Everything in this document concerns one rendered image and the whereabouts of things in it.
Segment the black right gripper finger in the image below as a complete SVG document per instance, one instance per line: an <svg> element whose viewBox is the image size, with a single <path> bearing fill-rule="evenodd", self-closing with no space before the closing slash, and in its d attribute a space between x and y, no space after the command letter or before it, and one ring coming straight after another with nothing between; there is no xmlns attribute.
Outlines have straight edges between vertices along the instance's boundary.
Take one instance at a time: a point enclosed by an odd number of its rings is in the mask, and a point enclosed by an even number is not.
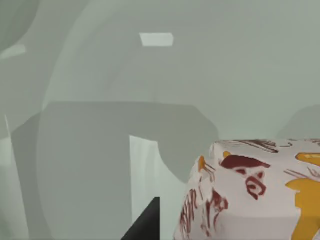
<svg viewBox="0 0 320 240"><path fill-rule="evenodd" d="M160 240L160 197L154 197L121 240Z"/></svg>

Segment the white red yellow printed box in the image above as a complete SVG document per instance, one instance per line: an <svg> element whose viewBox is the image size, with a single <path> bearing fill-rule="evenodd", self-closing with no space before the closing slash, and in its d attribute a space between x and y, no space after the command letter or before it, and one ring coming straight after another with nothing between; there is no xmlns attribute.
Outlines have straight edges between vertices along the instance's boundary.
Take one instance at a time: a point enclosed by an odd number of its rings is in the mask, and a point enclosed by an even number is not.
<svg viewBox="0 0 320 240"><path fill-rule="evenodd" d="M173 240L320 240L320 139L214 142Z"/></svg>

